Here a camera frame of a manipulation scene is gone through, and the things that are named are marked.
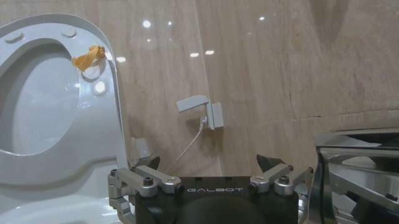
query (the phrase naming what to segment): yellow tape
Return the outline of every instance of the yellow tape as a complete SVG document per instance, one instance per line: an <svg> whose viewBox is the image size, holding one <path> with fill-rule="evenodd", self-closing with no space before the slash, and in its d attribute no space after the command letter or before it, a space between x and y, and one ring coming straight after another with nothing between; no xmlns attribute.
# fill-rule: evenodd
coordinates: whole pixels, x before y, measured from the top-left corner
<svg viewBox="0 0 399 224"><path fill-rule="evenodd" d="M85 55L72 58L72 64L78 70L85 71L86 68L92 65L94 59L105 57L105 49L101 46L90 46L89 51Z"/></svg>

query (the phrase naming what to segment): metal bracket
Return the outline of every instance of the metal bracket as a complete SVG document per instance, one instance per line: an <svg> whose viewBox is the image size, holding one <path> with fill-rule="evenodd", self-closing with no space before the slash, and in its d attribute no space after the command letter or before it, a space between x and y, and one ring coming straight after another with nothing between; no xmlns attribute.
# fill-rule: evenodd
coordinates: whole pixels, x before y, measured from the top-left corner
<svg viewBox="0 0 399 224"><path fill-rule="evenodd" d="M150 177L165 193L173 194L177 192L178 187L181 186L181 179L178 177L165 175L160 171L150 169L148 166L136 167L134 172L141 176Z"/></svg>
<svg viewBox="0 0 399 224"><path fill-rule="evenodd" d="M249 179L249 183L256 187L257 193L268 192L269 183L274 181L276 178L289 173L289 166L285 164L278 164L268 171L265 171L258 176L252 176Z"/></svg>
<svg viewBox="0 0 399 224"><path fill-rule="evenodd" d="M124 224L136 223L130 205L124 196L138 192L141 197L152 197L157 194L157 186L165 193L173 194L180 189L181 180L144 165L137 166L133 171L121 168L112 170L108 174L109 205L117 210L117 217Z"/></svg>
<svg viewBox="0 0 399 224"><path fill-rule="evenodd" d="M281 176L274 180L274 193L286 196L293 194L293 189L305 180L312 178L313 169L308 168L305 171L292 171L288 175Z"/></svg>

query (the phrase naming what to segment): bolt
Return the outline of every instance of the bolt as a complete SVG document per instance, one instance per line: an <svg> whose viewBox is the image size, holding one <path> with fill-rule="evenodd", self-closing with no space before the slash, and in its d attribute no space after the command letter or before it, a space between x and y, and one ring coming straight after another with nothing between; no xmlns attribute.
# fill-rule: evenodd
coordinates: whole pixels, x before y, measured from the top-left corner
<svg viewBox="0 0 399 224"><path fill-rule="evenodd" d="M110 176L116 175L116 169L110 170Z"/></svg>
<svg viewBox="0 0 399 224"><path fill-rule="evenodd" d="M260 176L256 176L256 177L253 177L253 180L254 180L254 181L264 181L264 178L260 177Z"/></svg>
<svg viewBox="0 0 399 224"><path fill-rule="evenodd" d="M153 179L150 177L145 177L144 180L142 180L142 185L145 187L149 187L153 185Z"/></svg>
<svg viewBox="0 0 399 224"><path fill-rule="evenodd" d="M397 201L397 197L390 194L385 194L385 198L389 199L390 201Z"/></svg>
<svg viewBox="0 0 399 224"><path fill-rule="evenodd" d="M288 183L289 183L289 177L286 177L285 175L281 176L281 177L278 178L278 182L280 182L281 184L288 184Z"/></svg>

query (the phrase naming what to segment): wall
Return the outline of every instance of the wall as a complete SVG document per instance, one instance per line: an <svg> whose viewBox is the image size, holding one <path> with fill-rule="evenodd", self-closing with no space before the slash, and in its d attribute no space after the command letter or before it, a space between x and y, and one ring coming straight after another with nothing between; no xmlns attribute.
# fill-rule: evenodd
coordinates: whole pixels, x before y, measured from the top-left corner
<svg viewBox="0 0 399 224"><path fill-rule="evenodd" d="M161 170L196 135L201 110L177 113L176 101L208 95L193 0L1 0L0 25L29 15L74 14L109 38L122 80L130 135L145 137L161 156ZM152 23L142 27L142 21ZM189 54L198 52L198 57ZM170 169L178 175L220 175L208 133Z"/></svg>
<svg viewBox="0 0 399 224"><path fill-rule="evenodd" d="M304 168L318 132L390 126L399 115L394 0L196 0L225 175L254 155Z"/></svg>

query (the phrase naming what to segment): white plastic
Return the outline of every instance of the white plastic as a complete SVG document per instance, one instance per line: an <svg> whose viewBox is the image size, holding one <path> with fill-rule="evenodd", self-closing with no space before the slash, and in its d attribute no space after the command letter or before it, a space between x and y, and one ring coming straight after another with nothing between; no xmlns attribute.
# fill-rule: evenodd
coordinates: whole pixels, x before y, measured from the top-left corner
<svg viewBox="0 0 399 224"><path fill-rule="evenodd" d="M90 45L109 55L94 81L70 63ZM46 14L1 27L0 49L0 222L114 223L106 174L128 167L129 144L109 42L84 19Z"/></svg>
<svg viewBox="0 0 399 224"><path fill-rule="evenodd" d="M186 111L197 106L205 105L206 109L206 125L210 130L222 127L222 111L220 103L210 103L210 100L202 96L196 95L176 102L178 112Z"/></svg>

